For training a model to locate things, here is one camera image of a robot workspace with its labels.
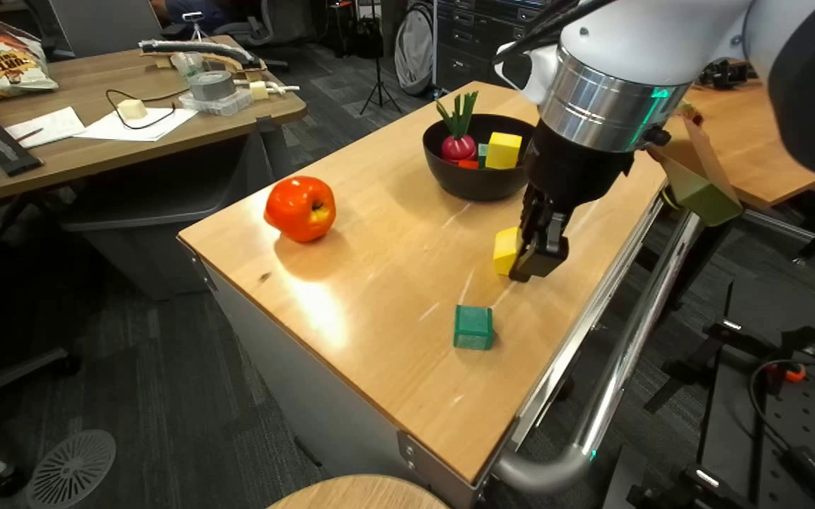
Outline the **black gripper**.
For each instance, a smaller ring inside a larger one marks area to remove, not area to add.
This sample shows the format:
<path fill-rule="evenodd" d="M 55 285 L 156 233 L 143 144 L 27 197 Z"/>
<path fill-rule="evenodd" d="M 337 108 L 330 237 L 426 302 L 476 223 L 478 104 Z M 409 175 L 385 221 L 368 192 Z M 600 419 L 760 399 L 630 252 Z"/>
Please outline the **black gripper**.
<path fill-rule="evenodd" d="M 565 219 L 580 203 L 601 197 L 630 165 L 630 153 L 589 149 L 538 122 L 518 165 L 525 192 L 519 243 L 508 278 L 525 282 L 535 274 L 552 274 L 569 255 Z"/>

